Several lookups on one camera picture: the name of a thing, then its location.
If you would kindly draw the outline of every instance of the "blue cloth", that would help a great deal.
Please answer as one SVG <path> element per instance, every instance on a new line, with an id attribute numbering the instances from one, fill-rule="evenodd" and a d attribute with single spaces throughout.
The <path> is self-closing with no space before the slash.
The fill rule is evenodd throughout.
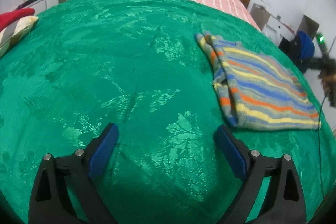
<path id="1" fill-rule="evenodd" d="M 301 51 L 299 59 L 313 57 L 315 53 L 313 40 L 305 32 L 302 31 L 298 31 L 298 36 L 301 41 Z"/>

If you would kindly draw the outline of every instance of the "folded striped sweater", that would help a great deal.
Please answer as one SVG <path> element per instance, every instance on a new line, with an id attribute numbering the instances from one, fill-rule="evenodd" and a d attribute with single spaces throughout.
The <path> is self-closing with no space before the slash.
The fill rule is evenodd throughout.
<path id="1" fill-rule="evenodd" d="M 223 114 L 237 128 L 317 129 L 319 115 L 293 73 L 271 56 L 205 32 L 196 34 L 214 71 Z"/>

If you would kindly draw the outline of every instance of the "bed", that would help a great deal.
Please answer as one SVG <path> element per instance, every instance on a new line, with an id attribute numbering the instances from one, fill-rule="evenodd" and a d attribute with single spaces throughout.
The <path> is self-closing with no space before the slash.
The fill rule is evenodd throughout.
<path id="1" fill-rule="evenodd" d="M 247 7 L 250 0 L 239 1 Z M 94 184 L 118 223 L 221 218 L 241 181 L 213 141 L 225 120 L 211 66 L 193 37 L 197 32 L 208 30 L 275 57 L 319 109 L 303 75 L 247 15 L 240 19 L 209 6 L 193 0 L 70 0 L 41 13 L 32 33 L 0 60 L 0 189 L 24 222 L 43 155 L 72 154 L 108 122 L 118 125 L 120 138 Z M 321 122 L 328 192 L 335 182 L 336 141 L 323 113 Z M 310 219 L 322 200 L 316 131 L 234 134 L 263 155 L 293 157 Z M 248 220 L 258 215 L 268 182 Z"/>

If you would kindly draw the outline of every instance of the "blue gripper pad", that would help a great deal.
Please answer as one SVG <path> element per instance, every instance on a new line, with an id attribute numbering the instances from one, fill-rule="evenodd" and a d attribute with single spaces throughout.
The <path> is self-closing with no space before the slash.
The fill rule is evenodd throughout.
<path id="1" fill-rule="evenodd" d="M 217 129 L 214 138 L 229 163 L 235 177 L 244 182 L 247 176 L 247 164 L 244 157 L 221 126 Z"/>
<path id="2" fill-rule="evenodd" d="M 118 127 L 114 124 L 98 146 L 93 156 L 90 158 L 88 173 L 90 179 L 96 178 L 103 173 L 111 153 L 116 146 L 118 137 Z"/>

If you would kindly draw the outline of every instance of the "metal pin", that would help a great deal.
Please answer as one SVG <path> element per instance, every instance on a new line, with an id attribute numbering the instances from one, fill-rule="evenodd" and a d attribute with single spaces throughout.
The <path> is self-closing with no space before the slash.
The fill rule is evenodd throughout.
<path id="1" fill-rule="evenodd" d="M 285 160 L 291 160 L 292 159 L 292 157 L 290 155 L 288 155 L 288 154 L 284 154 L 283 158 Z"/>
<path id="2" fill-rule="evenodd" d="M 258 150 L 252 150 L 251 151 L 251 155 L 254 157 L 259 157 L 260 156 L 260 152 Z"/>
<path id="3" fill-rule="evenodd" d="M 43 156 L 43 159 L 44 160 L 50 160 L 50 158 L 51 158 L 51 154 L 45 154 L 44 156 Z"/>
<path id="4" fill-rule="evenodd" d="M 83 149 L 77 149 L 76 151 L 75 151 L 75 155 L 76 156 L 81 156 L 81 155 L 83 155 L 84 154 L 84 150 Z"/>

